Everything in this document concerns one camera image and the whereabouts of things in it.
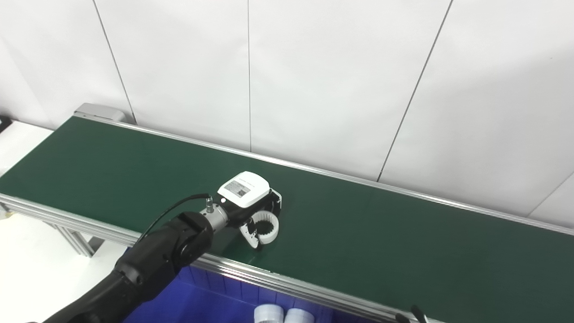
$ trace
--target black cable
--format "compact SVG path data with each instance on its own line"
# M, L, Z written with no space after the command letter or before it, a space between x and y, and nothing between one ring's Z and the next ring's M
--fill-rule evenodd
M203 193L203 194L194 194L194 195L190 195L184 199L181 199L177 202L175 202L172 206L168 207L165 211L163 211L163 213L160 214L160 216L158 216L153 222L152 224L142 233L141 236L139 236L138 240L135 243L140 242L145 236L148 235L149 231L153 228L153 226L156 225L156 223L163 218L166 214L168 214L171 210L175 209L176 207L180 206L182 203L185 203L187 201L190 201L192 199L199 199L199 198L209 198L211 197L209 194L207 193Z

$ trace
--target white wall panel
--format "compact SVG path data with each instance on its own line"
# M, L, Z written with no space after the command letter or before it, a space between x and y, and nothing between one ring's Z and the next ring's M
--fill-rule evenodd
M376 180L448 1L249 6L253 151Z
M30 124L54 128L18 66L0 39L0 114Z
M0 37L0 66L10 70L0 104L15 118L59 126L84 102L131 115L91 1L3 0Z
M570 175L529 217L574 228L574 174Z
M529 214L574 164L574 4L456 0L381 182Z
M246 0L96 3L138 124L249 150Z

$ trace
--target white container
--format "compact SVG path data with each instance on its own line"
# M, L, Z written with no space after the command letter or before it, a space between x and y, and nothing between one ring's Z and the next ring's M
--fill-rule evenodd
M301 309L290 309L287 311L287 316L285 316L284 323L314 323L315 317L313 314L301 310Z
M283 323L283 308L275 304L263 304L255 308L255 323Z

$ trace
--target wall seam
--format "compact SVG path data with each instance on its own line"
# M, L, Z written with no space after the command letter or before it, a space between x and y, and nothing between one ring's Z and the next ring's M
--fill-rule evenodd
M251 140L251 42L249 41L250 34L249 25L249 0L247 0L247 84L249 88L249 151L253 151Z
M529 218L532 213L534 213L534 211L536 211L536 209L538 209L550 196L552 196L552 194L554 194L554 192L556 192L562 185L564 185L564 183L566 183L566 181L568 179L570 179L570 177L574 176L574 171L572 171L570 173L570 175L566 176L566 178L560 182L560 184L558 184L558 186L556 186L556 188L554 188L552 190L552 192L550 192L550 194L548 194L544 199L542 199L542 201L540 201L540 203L536 204L536 206L534 207L534 209L532 209L532 211L528 212L528 215L526 216L527 218Z
M435 45L436 45L436 41L439 39L439 35L443 29L444 22L447 20L447 16L448 16L449 11L451 10L451 6L452 6L453 1L454 0L451 0L449 2L448 7L447 7L447 11L444 13L443 20L441 21L440 26L439 26L439 30L436 33L435 40L433 41L432 46L430 46L429 54L426 57L424 65L422 66L422 70L418 76L417 83L414 85L414 89L413 89L412 94L410 95L409 102L406 104L405 112L402 115L401 122L399 122L399 124L398 124L397 131L395 132L395 135L393 137L393 141L391 142L391 146L389 147L389 151L387 152L387 155L385 157L385 161L383 162L383 166L381 167L381 171L379 172L379 176L377 177L377 182L379 182L381 180L381 175L383 174L383 170L385 169L385 166L387 165L387 161L389 160L391 150L393 149L395 141L397 140L398 133L401 131L402 124L405 120L407 112L409 111L410 104L411 104L411 102L413 102L414 94L416 93L418 85L421 82L422 75L424 74L425 69L426 69L426 65L428 64L429 59L431 58L432 52L433 52Z
M119 72L118 62L115 60L114 51L112 51L112 49L111 49L110 40L107 37L106 28L104 28L104 23L102 21L102 16L100 16L100 10L98 9L98 5L96 4L96 0L92 0L92 2L94 3L94 8L96 9L96 14L98 15L98 20L100 21L100 26L102 27L102 32L104 33L104 37L106 38L106 43L108 45L108 48L110 49L110 54L111 54L112 60L114 61L115 70L116 70L116 72L118 72L119 81L122 84L122 89L123 89L123 93L126 96L127 105L130 107L131 116L134 118L134 123L137 125L138 121L135 118L135 113L134 113L133 107L131 106L130 97L127 94L126 86L123 83L122 74Z

